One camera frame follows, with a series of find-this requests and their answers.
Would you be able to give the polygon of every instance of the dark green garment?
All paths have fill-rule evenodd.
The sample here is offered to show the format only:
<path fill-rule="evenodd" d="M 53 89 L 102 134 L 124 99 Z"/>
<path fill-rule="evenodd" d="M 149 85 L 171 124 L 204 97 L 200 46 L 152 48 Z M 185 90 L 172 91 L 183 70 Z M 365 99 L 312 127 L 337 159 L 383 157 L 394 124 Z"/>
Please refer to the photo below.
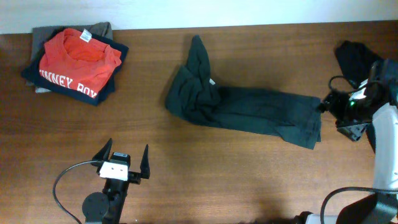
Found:
<path fill-rule="evenodd" d="M 194 36 L 166 98 L 166 108 L 193 124 L 280 136 L 313 149 L 320 141 L 319 98 L 212 85 L 205 46 Z"/>

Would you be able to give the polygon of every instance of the table surface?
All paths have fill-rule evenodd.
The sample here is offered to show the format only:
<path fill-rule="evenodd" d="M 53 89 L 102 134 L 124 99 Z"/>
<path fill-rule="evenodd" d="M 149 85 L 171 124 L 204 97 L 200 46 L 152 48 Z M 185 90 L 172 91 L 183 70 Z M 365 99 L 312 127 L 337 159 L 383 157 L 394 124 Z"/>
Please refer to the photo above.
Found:
<path fill-rule="evenodd" d="M 394 21 L 117 30 L 115 41 L 130 51 L 116 92 L 97 107 L 35 94 L 20 76 L 31 35 L 0 35 L 0 222 L 73 223 L 53 201 L 52 184 L 109 138 L 113 151 L 131 155 L 131 170 L 139 170 L 149 145 L 150 180 L 130 186 L 121 222 L 237 223 L 319 213 L 332 190 L 372 185 L 374 153 L 366 138 L 351 142 L 328 113 L 314 150 L 275 136 L 195 126 L 165 109 L 165 95 L 195 34 L 220 85 L 323 98 L 329 78 L 341 74 L 333 49 L 342 40 L 398 59 L 397 30 Z M 95 171 L 78 167 L 57 187 L 60 201 L 81 220 L 85 197 L 103 188 Z M 337 195 L 327 214 L 365 195 Z"/>

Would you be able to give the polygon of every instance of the orange t-shirt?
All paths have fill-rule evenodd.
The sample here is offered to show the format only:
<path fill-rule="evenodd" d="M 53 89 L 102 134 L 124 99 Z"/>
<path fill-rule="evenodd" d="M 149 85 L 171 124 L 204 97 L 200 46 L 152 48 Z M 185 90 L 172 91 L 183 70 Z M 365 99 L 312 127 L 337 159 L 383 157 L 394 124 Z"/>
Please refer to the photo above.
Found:
<path fill-rule="evenodd" d="M 44 43 L 40 75 L 65 88 L 95 98 L 119 66 L 121 52 L 96 39 L 88 43 L 81 32 L 67 28 Z"/>

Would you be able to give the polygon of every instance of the stack of folded clothes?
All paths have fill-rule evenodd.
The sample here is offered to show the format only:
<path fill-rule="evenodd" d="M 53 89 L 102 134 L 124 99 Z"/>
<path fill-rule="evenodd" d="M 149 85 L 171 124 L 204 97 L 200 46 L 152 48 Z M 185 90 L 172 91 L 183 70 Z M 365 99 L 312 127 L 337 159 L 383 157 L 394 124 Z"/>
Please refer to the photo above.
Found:
<path fill-rule="evenodd" d="M 74 28 L 35 28 L 32 62 L 22 77 L 36 93 L 54 91 L 98 105 L 115 91 L 114 75 L 129 49 L 111 40 L 108 22 Z"/>

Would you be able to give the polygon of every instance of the folded shirt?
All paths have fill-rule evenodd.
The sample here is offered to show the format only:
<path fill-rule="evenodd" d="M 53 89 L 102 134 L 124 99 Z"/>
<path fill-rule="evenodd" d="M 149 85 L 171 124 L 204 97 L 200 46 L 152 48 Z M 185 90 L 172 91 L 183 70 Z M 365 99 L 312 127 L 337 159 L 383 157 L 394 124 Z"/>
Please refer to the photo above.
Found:
<path fill-rule="evenodd" d="M 96 39 L 80 39 L 81 32 L 67 28 L 44 44 L 40 75 L 65 88 L 95 98 L 121 64 L 121 52 Z"/>
<path fill-rule="evenodd" d="M 166 97 L 166 108 L 193 124 L 280 136 L 313 149 L 320 141 L 320 99 L 257 88 L 218 86 L 199 36 Z"/>
<path fill-rule="evenodd" d="M 56 30 L 53 32 L 51 37 L 55 37 L 59 32 L 62 32 L 63 28 Z M 96 34 L 92 34 L 92 38 L 95 40 L 98 40 L 104 44 L 109 44 L 113 49 L 116 49 L 120 51 L 121 56 L 120 56 L 120 61 L 121 64 L 117 66 L 112 75 L 110 76 L 108 82 L 105 84 L 105 86 L 98 92 L 97 96 L 92 98 L 88 96 L 87 94 L 84 94 L 80 91 L 76 91 L 73 89 L 65 88 L 60 85 L 57 85 L 56 83 L 52 83 L 48 81 L 45 77 L 40 75 L 40 70 L 39 70 L 39 63 L 41 58 L 44 56 L 44 51 L 41 50 L 37 57 L 32 61 L 32 63 L 22 71 L 21 75 L 23 78 L 26 80 L 32 82 L 36 86 L 42 87 L 49 89 L 51 91 L 61 93 L 64 95 L 68 95 L 74 99 L 80 100 L 85 103 L 89 103 L 91 105 L 98 105 L 102 101 L 106 99 L 106 97 L 111 93 L 115 91 L 114 87 L 114 75 L 118 73 L 123 65 L 124 60 L 126 59 L 127 52 L 129 50 L 128 47 L 126 47 L 123 44 L 116 43 L 110 39 L 107 39 L 105 37 L 101 37 Z"/>
<path fill-rule="evenodd" d="M 51 39 L 50 36 L 52 35 L 52 33 L 55 30 L 59 30 L 60 28 L 62 28 L 62 26 L 35 27 L 32 29 L 32 53 L 30 56 L 31 61 L 37 58 L 40 50 L 44 48 L 44 43 Z M 113 40 L 112 26 L 109 22 L 99 22 L 94 25 L 70 26 L 68 28 L 73 28 L 78 31 L 83 31 L 84 29 L 86 29 L 91 34 L 100 35 L 102 37 Z M 33 85 L 33 83 L 27 81 L 26 85 L 31 86 Z M 50 90 L 38 86 L 35 88 L 36 93 L 46 93 L 49 91 Z"/>

